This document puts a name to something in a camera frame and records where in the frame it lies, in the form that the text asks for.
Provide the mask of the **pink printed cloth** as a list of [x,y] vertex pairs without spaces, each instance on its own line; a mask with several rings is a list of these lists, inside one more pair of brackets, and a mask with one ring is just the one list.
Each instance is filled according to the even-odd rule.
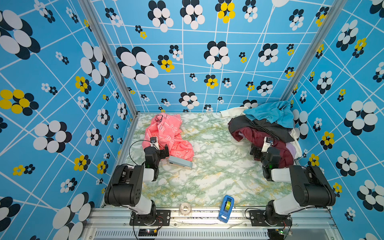
[[192,162],[195,154],[192,144],[182,139],[182,122],[181,115],[156,115],[145,131],[143,149],[150,146],[151,137],[157,137],[159,149],[162,150],[167,145],[171,156]]

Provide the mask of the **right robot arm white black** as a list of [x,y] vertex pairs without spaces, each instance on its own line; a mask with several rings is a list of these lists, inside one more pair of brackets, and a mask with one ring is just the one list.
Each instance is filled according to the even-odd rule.
[[291,225],[290,217],[293,213],[335,204],[336,194],[319,167],[292,165],[280,168],[280,152],[273,147],[263,150],[252,145],[250,155],[261,161],[263,176],[267,181],[290,183],[292,186],[290,194],[271,200],[266,205],[263,217],[267,225]]

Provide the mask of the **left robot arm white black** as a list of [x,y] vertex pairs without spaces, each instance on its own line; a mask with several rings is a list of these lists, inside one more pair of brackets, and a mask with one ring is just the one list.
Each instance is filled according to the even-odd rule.
[[169,148],[163,150],[150,146],[144,149],[145,162],[134,167],[118,165],[105,191],[105,204],[130,209],[141,223],[156,222],[156,204],[142,196],[145,182],[155,182],[159,176],[160,161],[169,157]]

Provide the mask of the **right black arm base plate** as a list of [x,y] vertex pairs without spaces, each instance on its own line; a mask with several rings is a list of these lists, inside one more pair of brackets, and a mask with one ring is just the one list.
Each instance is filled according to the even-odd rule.
[[278,215],[274,212],[250,210],[249,218],[253,227],[291,227],[290,216]]

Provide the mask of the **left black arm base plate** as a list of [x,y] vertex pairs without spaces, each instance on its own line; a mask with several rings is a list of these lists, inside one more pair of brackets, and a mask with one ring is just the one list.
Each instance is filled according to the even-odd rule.
[[132,212],[132,216],[130,219],[130,226],[141,227],[141,226],[149,226],[149,227],[161,227],[161,226],[169,226],[171,219],[171,211],[170,210],[156,210],[155,212],[151,212],[148,215],[137,215]]

